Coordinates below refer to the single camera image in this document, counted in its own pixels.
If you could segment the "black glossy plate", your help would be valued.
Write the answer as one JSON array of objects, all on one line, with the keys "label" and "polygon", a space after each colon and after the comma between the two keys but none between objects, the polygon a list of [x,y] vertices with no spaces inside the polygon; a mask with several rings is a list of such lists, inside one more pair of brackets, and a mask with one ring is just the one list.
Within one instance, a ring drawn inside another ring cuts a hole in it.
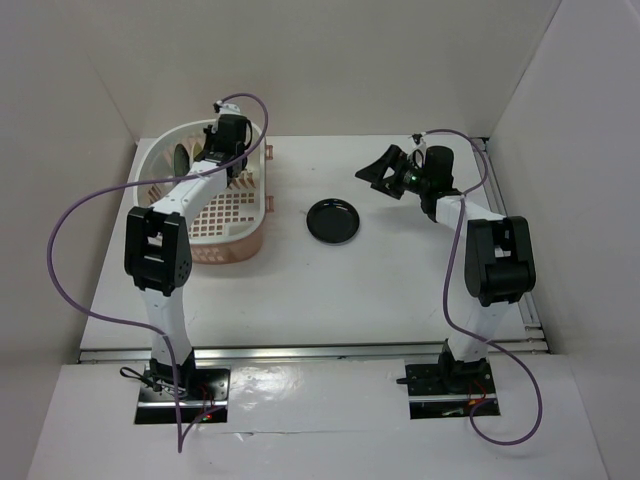
[{"label": "black glossy plate", "polygon": [[360,229],[360,216],[349,202],[327,198],[313,204],[306,214],[309,233],[329,245],[349,242]]}]

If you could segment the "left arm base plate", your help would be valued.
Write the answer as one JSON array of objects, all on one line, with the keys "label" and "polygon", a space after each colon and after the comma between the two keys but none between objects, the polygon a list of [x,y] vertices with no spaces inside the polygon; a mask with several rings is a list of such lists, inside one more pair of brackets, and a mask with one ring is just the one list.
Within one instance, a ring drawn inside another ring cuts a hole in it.
[{"label": "left arm base plate", "polygon": [[[120,373],[141,383],[134,417],[136,425],[176,423],[172,384],[153,380],[148,368],[139,374],[123,367]],[[226,423],[230,380],[231,370],[227,367],[197,369],[189,387],[178,388],[182,423],[189,424],[199,415],[202,424]]]}]

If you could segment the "pink white dish rack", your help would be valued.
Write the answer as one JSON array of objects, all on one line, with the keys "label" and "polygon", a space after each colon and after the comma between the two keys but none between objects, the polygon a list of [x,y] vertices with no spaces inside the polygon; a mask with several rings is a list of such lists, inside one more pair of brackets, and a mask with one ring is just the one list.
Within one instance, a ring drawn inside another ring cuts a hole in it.
[{"label": "pink white dish rack", "polygon": [[[213,119],[186,123],[157,138],[142,156],[136,179],[153,183],[133,189],[134,204],[149,207],[168,194],[173,186],[158,181],[173,176],[173,152],[183,144],[191,157],[192,146],[204,147],[203,129]],[[263,222],[271,210],[266,194],[266,162],[272,146],[266,142],[249,155],[246,168],[222,193],[212,198],[189,228],[192,259],[201,264],[230,264],[247,260],[261,248]]]}]

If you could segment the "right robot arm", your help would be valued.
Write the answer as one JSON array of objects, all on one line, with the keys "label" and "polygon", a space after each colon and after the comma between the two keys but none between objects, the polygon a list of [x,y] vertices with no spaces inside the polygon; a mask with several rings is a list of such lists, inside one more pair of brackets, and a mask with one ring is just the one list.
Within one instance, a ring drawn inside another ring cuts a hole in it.
[{"label": "right robot arm", "polygon": [[430,220],[465,242],[464,283],[476,299],[469,319],[453,330],[428,377],[406,375],[410,388],[462,394],[489,373],[489,345],[511,306],[535,285],[536,272],[526,219],[506,217],[466,200],[454,187],[454,152],[446,146],[420,145],[411,153],[390,146],[355,177],[399,199],[410,192]]}]

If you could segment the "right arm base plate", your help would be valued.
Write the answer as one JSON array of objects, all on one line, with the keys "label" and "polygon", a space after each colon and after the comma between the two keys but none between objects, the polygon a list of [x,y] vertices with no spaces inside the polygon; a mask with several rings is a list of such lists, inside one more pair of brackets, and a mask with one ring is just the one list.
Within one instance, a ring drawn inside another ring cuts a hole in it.
[{"label": "right arm base plate", "polygon": [[412,420],[449,419],[475,415],[499,416],[500,407],[490,366],[477,372],[445,378],[436,364],[408,364],[396,380],[406,388]]}]

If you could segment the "aluminium rail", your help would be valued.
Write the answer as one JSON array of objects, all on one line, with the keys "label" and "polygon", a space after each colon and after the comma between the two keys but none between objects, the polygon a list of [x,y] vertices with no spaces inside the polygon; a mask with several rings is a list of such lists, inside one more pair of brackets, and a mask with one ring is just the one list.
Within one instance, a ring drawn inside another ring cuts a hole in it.
[{"label": "aluminium rail", "polygon": [[[281,346],[281,347],[229,347],[196,348],[197,362],[233,361],[286,361],[286,360],[339,360],[339,359],[376,359],[437,356],[443,347],[442,342],[427,343],[391,343],[361,345],[325,345],[325,346]],[[146,362],[151,358],[148,349],[119,350],[82,350],[79,364],[131,363]]]},{"label": "aluminium rail", "polygon": [[[489,157],[488,138],[474,137],[473,141],[487,159],[488,168],[487,179],[484,183],[484,192],[489,208],[494,212],[506,215],[507,207]],[[517,351],[548,349],[545,333],[530,292],[525,293],[517,304],[509,307],[507,314],[495,333],[494,340],[504,344],[527,343],[530,345],[527,347],[517,347]]]}]

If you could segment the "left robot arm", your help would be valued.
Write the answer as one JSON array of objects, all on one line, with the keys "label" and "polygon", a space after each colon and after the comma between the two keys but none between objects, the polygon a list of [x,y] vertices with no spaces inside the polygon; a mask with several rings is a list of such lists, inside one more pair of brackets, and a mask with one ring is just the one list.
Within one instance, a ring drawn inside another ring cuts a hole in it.
[{"label": "left robot arm", "polygon": [[124,266],[141,291],[149,324],[160,331],[152,342],[151,378],[176,399],[196,390],[195,356],[184,320],[183,287],[192,270],[188,228],[203,208],[246,166],[253,140],[251,122],[224,113],[203,128],[203,149],[191,157],[174,147],[173,188],[150,206],[132,208],[126,221]]}]

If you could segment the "aluminium front rail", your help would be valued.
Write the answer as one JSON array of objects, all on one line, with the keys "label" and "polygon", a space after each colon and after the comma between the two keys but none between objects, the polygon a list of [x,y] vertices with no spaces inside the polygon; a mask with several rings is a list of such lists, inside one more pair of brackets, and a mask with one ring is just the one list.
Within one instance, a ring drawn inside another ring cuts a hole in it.
[{"label": "aluminium front rail", "polygon": [[[286,360],[339,360],[339,359],[376,359],[437,356],[443,347],[442,342],[427,343],[391,343],[361,345],[325,345],[325,346],[281,346],[281,347],[229,347],[196,348],[197,362],[233,361],[286,361]],[[148,349],[119,350],[82,350],[79,364],[131,363],[146,362],[151,358]]]}]

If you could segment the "cream plate with green patch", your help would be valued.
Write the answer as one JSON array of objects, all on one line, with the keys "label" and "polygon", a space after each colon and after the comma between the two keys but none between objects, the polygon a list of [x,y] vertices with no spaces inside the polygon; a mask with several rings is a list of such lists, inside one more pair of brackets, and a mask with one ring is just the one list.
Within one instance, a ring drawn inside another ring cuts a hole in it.
[{"label": "cream plate with green patch", "polygon": [[199,160],[199,155],[203,151],[203,147],[200,143],[196,142],[191,149],[191,157],[194,162]]}]

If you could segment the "blue patterned plate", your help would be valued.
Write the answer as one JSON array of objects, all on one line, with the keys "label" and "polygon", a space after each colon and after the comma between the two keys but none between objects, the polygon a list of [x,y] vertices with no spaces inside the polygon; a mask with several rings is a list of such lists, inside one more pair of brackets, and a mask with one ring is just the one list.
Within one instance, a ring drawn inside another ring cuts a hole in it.
[{"label": "blue patterned plate", "polygon": [[173,152],[173,171],[174,177],[187,176],[190,171],[190,155],[186,147],[179,143],[175,146]]}]

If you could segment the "aluminium right side rail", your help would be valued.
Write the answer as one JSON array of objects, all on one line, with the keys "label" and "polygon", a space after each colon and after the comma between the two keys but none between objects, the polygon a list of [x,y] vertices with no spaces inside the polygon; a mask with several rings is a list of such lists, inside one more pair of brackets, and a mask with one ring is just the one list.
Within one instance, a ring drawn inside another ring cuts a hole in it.
[{"label": "aluminium right side rail", "polygon": [[[487,179],[484,183],[484,192],[489,208],[494,212],[506,215],[507,207],[489,157],[488,138],[474,137],[473,141],[487,159],[488,168]],[[527,343],[530,345],[527,347],[517,347],[517,351],[548,349],[545,333],[530,292],[525,293],[517,304],[509,307],[507,314],[495,333],[494,340],[504,344]]]}]

